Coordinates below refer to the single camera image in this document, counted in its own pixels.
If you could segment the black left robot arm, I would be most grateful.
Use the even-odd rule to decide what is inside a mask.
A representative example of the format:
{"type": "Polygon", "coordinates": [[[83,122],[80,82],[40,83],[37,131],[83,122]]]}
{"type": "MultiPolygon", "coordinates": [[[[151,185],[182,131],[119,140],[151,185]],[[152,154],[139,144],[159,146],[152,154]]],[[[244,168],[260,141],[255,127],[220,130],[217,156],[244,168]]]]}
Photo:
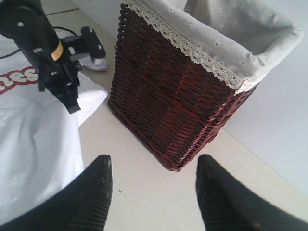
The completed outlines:
{"type": "Polygon", "coordinates": [[[48,89],[56,96],[76,96],[80,59],[88,56],[98,64],[106,57],[90,27],[83,27],[80,35],[59,38],[39,0],[2,0],[0,33],[13,40],[36,68],[38,90],[48,89]]]}

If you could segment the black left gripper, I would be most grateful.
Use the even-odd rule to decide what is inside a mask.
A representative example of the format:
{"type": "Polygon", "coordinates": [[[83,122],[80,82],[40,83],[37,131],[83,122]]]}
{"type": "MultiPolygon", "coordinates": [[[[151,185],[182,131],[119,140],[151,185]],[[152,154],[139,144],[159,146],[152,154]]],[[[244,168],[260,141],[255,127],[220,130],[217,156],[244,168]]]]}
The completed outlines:
{"type": "Polygon", "coordinates": [[[82,27],[81,36],[34,36],[33,66],[38,71],[38,90],[48,89],[54,96],[78,96],[78,71],[85,67],[94,72],[108,69],[106,52],[91,27],[82,27]],[[88,52],[90,57],[80,59],[88,52]]]}

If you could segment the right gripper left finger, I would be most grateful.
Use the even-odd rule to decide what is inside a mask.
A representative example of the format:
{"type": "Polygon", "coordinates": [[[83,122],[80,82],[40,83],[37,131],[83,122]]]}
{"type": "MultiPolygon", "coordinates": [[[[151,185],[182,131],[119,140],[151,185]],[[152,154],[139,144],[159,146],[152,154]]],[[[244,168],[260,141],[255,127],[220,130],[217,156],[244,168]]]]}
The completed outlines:
{"type": "Polygon", "coordinates": [[[112,162],[98,156],[53,197],[1,225],[2,231],[102,231],[113,193],[112,162]]]}

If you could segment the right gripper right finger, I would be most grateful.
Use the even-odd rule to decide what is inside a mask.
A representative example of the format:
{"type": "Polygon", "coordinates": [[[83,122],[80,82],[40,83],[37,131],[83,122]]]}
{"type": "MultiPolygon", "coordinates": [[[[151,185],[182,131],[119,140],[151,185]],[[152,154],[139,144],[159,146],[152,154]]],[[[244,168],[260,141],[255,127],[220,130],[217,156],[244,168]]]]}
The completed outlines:
{"type": "Polygon", "coordinates": [[[207,231],[306,231],[308,223],[264,200],[212,156],[198,157],[196,195],[207,231]]]}

